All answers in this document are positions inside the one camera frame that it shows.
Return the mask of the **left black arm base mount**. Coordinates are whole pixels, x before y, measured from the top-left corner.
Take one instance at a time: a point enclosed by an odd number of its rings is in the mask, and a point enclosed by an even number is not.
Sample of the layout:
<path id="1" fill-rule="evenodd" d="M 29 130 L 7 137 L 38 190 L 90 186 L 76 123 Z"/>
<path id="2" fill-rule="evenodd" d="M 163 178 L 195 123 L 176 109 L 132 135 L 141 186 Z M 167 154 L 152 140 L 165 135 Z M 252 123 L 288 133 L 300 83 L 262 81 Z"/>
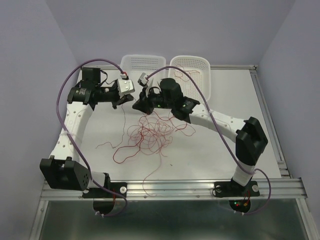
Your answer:
<path id="1" fill-rule="evenodd" d="M 108 189 L 111 192 L 117 193 L 123 197 L 127 197 L 127 182 L 117 182 L 111 181 L 110 175 L 105 172 L 93 172 L 93 179 L 105 189 Z M 97 186 L 92 180 L 89 181 L 87 188 L 82 192 L 82 197 L 84 199 L 111 199 L 119 198 L 118 195 L 111 194 L 99 186 Z"/>

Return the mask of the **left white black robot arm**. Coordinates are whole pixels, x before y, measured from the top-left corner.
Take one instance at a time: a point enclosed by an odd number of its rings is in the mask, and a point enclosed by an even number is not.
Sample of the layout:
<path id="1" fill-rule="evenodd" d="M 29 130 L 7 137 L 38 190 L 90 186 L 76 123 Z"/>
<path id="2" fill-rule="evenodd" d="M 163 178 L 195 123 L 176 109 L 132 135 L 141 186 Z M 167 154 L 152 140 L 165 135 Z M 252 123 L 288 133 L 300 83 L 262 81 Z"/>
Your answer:
<path id="1" fill-rule="evenodd" d="M 125 71 L 105 86 L 102 70 L 81 67 L 81 77 L 67 96 L 65 118 L 60 118 L 61 132 L 48 158 L 40 161 L 40 170 L 51 189 L 89 191 L 94 189 L 100 197 L 111 194 L 111 180 L 106 172 L 91 171 L 81 152 L 87 124 L 99 103 L 111 103 L 113 109 L 132 101 L 135 89 Z"/>

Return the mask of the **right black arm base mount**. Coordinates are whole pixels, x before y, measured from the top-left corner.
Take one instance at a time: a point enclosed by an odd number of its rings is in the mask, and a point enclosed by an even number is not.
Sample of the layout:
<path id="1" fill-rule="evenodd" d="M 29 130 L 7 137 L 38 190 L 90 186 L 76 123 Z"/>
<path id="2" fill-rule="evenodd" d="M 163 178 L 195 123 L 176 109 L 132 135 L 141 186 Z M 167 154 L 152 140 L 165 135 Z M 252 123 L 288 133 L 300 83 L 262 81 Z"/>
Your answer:
<path id="1" fill-rule="evenodd" d="M 231 179 L 214 182 L 212 195 L 217 198 L 259 197 L 260 191 L 258 183 L 254 180 L 250 180 L 246 186 L 241 186 Z"/>

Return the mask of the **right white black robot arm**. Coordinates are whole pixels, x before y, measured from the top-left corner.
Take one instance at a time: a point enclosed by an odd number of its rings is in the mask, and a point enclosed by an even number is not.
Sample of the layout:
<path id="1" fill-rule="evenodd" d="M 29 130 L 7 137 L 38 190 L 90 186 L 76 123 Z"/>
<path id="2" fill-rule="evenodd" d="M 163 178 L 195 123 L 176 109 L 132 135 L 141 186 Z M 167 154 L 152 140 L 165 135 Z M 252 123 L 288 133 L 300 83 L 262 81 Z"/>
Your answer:
<path id="1" fill-rule="evenodd" d="M 231 178 L 230 189 L 235 195 L 242 195 L 248 190 L 257 161 L 268 144 L 258 119 L 250 117 L 244 120 L 213 111 L 198 100 L 184 96 L 173 78 L 163 78 L 158 85 L 158 93 L 152 89 L 153 82 L 145 77 L 141 77 L 138 83 L 143 89 L 133 109 L 147 115 L 155 108 L 169 109 L 176 119 L 208 128 L 234 142 L 237 167 Z"/>

